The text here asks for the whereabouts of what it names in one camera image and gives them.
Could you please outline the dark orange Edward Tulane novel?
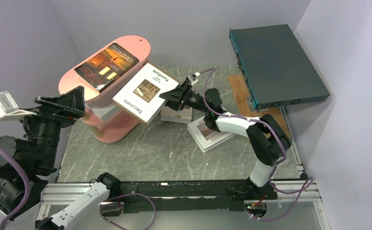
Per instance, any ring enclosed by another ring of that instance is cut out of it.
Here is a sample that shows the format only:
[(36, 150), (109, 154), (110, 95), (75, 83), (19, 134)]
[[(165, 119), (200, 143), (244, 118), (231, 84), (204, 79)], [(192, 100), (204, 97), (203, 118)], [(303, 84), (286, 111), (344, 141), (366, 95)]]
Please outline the dark orange Edward Tulane novel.
[(138, 58), (118, 43), (112, 43), (74, 70), (98, 92), (102, 92), (138, 62)]

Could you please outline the white Insoia travel book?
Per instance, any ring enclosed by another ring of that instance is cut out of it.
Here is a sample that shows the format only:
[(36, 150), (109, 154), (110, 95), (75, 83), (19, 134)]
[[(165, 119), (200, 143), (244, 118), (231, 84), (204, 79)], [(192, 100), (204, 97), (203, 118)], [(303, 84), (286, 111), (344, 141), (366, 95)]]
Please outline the white Insoia travel book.
[(107, 104), (89, 103), (86, 106), (103, 122), (106, 122), (121, 110), (121, 108), (118, 107), (114, 102), (109, 102)]

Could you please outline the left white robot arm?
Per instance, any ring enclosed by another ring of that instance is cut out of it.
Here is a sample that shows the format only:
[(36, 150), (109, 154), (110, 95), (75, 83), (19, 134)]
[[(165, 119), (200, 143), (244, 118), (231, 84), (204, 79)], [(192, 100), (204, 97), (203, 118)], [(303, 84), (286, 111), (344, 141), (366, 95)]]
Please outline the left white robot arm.
[(57, 214), (36, 218), (47, 186), (46, 177), (56, 171), (60, 132), (85, 115), (84, 87), (57, 97), (37, 97), (38, 107), (21, 109), (8, 91), (0, 92), (0, 121), (17, 120), (24, 138), (0, 137), (0, 229), (68, 230), (93, 206), (115, 201), (121, 181), (109, 173)]

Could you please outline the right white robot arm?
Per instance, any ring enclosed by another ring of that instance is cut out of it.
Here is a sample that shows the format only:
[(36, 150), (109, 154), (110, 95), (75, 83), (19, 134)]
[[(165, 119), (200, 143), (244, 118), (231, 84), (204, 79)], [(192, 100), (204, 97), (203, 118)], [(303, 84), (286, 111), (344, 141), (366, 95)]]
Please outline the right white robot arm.
[(246, 193), (253, 199), (260, 198), (270, 185), (270, 177), (276, 170), (277, 161), (286, 155), (291, 140), (272, 115), (260, 118), (235, 115), (222, 107), (218, 89), (211, 88), (203, 95), (192, 90), (192, 83), (186, 79), (174, 89), (159, 96), (166, 106), (180, 111), (185, 106), (205, 113), (203, 118), (208, 129), (216, 132), (228, 132), (249, 139), (257, 161), (248, 177)]

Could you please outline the white fashion cover magazine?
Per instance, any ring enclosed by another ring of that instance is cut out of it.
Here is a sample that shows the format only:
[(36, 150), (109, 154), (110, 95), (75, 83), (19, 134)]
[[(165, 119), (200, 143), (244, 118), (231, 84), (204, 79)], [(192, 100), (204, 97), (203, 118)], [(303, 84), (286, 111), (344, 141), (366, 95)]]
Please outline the white fashion cover magazine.
[(207, 152), (214, 147), (236, 136), (231, 132), (217, 132), (209, 129), (201, 117), (187, 125), (187, 130), (202, 152)]

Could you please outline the beige cup cover book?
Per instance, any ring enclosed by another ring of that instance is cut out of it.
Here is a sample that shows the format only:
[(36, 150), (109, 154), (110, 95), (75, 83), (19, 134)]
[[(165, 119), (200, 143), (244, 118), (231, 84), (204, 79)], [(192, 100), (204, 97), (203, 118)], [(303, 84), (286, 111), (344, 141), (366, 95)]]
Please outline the beige cup cover book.
[(163, 107), (161, 110), (161, 120), (168, 122), (188, 124), (192, 121), (191, 107), (186, 106), (183, 110), (175, 111), (169, 107)]

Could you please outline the white Decorate Furniture book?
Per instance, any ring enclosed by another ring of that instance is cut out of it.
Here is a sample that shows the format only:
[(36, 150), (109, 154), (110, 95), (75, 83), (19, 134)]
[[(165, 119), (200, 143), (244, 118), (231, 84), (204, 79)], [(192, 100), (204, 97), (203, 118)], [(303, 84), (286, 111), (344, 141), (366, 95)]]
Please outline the white Decorate Furniture book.
[(113, 97), (122, 110), (148, 126), (166, 103), (160, 94), (173, 90), (179, 82), (151, 63), (145, 64)]

